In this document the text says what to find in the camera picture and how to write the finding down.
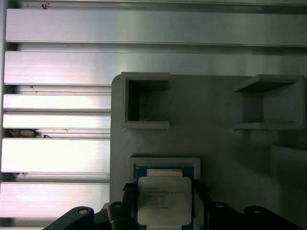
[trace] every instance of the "screw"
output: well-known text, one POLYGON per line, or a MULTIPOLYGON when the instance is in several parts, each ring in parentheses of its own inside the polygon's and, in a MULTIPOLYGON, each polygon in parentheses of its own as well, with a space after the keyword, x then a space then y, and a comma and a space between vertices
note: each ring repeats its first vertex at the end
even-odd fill
POLYGON ((222 203, 216 203, 215 206, 216 206, 216 207, 224 207, 224 204, 222 204, 222 203))
POLYGON ((78 211, 78 213, 79 214, 85 214, 85 213, 87 213, 87 210, 86 209, 81 209, 81 210, 78 211))
POLYGON ((258 208, 256 208, 256 207, 253 207, 253 208, 251 209, 251 211, 252 211, 253 213, 260 213, 260 210, 259 210, 258 208))

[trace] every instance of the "metal surface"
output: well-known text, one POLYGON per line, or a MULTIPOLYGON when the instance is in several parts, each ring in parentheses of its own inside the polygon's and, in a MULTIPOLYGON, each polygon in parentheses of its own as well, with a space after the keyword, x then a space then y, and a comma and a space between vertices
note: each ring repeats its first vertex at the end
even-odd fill
POLYGON ((109 140, 5 138, 2 141, 2 172, 109 175, 109 161, 109 140))
POLYGON ((106 183, 110 182, 109 175, 103 174, 60 174, 60 173, 15 173, 14 179, 17 182, 27 183, 106 183))
POLYGON ((110 129, 110 113, 5 112, 3 127, 110 129))
POLYGON ((16 85, 16 94, 111 96, 111 86, 16 85))
POLYGON ((305 74, 307 59, 304 55, 142 53, 141 50, 139 53, 6 52, 5 83, 110 85, 116 75, 125 71, 234 76, 305 74))
POLYGON ((8 9, 6 40, 307 46, 306 32, 305 15, 8 9))
MULTIPOLYGON (((105 2, 108 0, 49 0, 51 4, 53 2, 105 2)), ((114 0, 118 2, 161 2, 159 0, 114 0)), ((307 5, 305 0, 165 0, 163 2, 200 2, 200 3, 247 3, 247 4, 286 4, 286 5, 307 5)))
POLYGON ((77 206, 100 211, 108 202, 108 184, 32 184, 0 185, 0 217, 58 218, 77 206))
MULTIPOLYGON (((6 27, 6 9, 7 0, 0 1, 0 126, 3 122, 3 94, 4 94, 4 52, 6 50, 5 27, 6 27)), ((3 138, 2 128, 0 129, 0 140, 3 138)))
POLYGON ((6 94, 6 111, 111 112, 110 96, 6 94))

